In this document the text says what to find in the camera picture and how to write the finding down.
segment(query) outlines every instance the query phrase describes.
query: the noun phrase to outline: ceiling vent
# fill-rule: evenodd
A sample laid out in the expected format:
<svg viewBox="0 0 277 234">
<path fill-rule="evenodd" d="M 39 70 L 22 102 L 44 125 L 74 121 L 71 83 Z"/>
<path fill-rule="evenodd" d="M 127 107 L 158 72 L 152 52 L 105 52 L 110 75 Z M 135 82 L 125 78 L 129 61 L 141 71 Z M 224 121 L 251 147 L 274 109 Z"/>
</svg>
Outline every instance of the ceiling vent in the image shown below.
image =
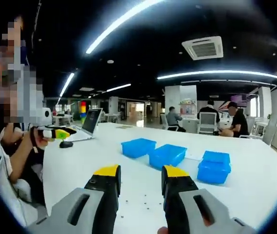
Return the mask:
<svg viewBox="0 0 277 234">
<path fill-rule="evenodd" d="M 193 60 L 223 57 L 223 46 L 220 36 L 184 41 L 182 46 Z"/>
</svg>

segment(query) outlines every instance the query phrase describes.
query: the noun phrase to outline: hand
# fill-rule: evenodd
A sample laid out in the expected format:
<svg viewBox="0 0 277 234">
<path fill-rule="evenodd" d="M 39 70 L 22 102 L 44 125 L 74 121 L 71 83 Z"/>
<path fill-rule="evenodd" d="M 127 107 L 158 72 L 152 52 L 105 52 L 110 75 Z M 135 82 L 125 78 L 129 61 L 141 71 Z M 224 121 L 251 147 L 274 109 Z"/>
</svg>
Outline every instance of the hand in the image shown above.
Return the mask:
<svg viewBox="0 0 277 234">
<path fill-rule="evenodd" d="M 166 227 L 162 227 L 158 230 L 157 234 L 168 234 L 168 229 Z"/>
<path fill-rule="evenodd" d="M 37 128 L 34 128 L 33 134 L 35 135 L 35 140 L 36 140 L 37 146 L 38 146 L 40 149 L 44 149 L 44 148 L 47 146 L 48 141 L 49 141 L 50 139 L 49 139 L 49 138 L 45 138 L 45 137 L 39 136 Z"/>
</svg>

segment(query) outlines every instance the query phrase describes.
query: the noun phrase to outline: chair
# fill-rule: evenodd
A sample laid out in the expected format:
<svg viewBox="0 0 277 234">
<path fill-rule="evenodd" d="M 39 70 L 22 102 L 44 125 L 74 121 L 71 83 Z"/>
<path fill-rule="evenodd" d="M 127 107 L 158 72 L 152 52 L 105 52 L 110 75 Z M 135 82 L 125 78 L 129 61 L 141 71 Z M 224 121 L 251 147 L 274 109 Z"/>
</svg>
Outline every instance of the chair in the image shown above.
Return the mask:
<svg viewBox="0 0 277 234">
<path fill-rule="evenodd" d="M 197 133 L 212 135 L 216 129 L 217 129 L 217 114 L 210 113 L 210 112 L 200 112 Z"/>
<path fill-rule="evenodd" d="M 271 145 L 271 142 L 273 140 L 273 137 L 274 137 L 274 134 L 276 131 L 276 126 L 277 126 L 277 118 L 274 116 L 271 116 L 270 121 L 265 129 L 263 136 L 249 135 L 249 136 L 247 136 L 247 138 L 261 139 L 265 144 Z"/>
<path fill-rule="evenodd" d="M 246 118 L 246 120 L 247 120 L 249 135 L 240 135 L 239 138 L 248 138 L 248 136 L 250 136 L 252 134 L 252 128 L 254 127 L 256 118 L 255 117 L 248 117 L 248 118 Z"/>
<path fill-rule="evenodd" d="M 160 117 L 162 120 L 162 129 L 168 130 L 170 128 L 170 129 L 175 129 L 174 131 L 178 130 L 178 126 L 169 126 L 168 125 L 167 117 L 165 114 L 160 114 Z"/>
</svg>

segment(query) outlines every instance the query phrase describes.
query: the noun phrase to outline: man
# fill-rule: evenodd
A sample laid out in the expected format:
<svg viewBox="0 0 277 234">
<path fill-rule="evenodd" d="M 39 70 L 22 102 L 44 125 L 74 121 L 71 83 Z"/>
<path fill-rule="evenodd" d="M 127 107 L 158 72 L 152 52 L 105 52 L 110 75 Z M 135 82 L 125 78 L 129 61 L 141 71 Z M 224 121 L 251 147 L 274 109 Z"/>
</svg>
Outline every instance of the man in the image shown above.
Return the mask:
<svg viewBox="0 0 277 234">
<path fill-rule="evenodd" d="M 169 113 L 167 114 L 166 118 L 169 126 L 178 126 L 178 132 L 186 132 L 184 128 L 179 126 L 178 121 L 181 121 L 182 117 L 176 113 L 176 110 L 173 106 L 169 108 Z"/>
<path fill-rule="evenodd" d="M 198 112 L 198 114 L 197 114 L 197 119 L 199 119 L 200 113 L 201 113 L 201 112 L 216 113 L 216 114 L 217 114 L 217 123 L 219 123 L 219 122 L 220 122 L 220 116 L 219 116 L 219 114 L 218 114 L 218 111 L 215 110 L 215 109 L 213 108 L 214 104 L 215 104 L 214 101 L 212 101 L 212 100 L 208 101 L 208 105 L 207 105 L 206 107 L 202 107 L 202 108 L 199 110 L 199 112 Z"/>
<path fill-rule="evenodd" d="M 229 129 L 223 129 L 219 132 L 220 136 L 239 137 L 240 135 L 249 135 L 247 120 L 244 114 L 238 111 L 237 103 L 231 101 L 227 108 L 230 116 L 234 116 L 233 122 Z"/>
</svg>

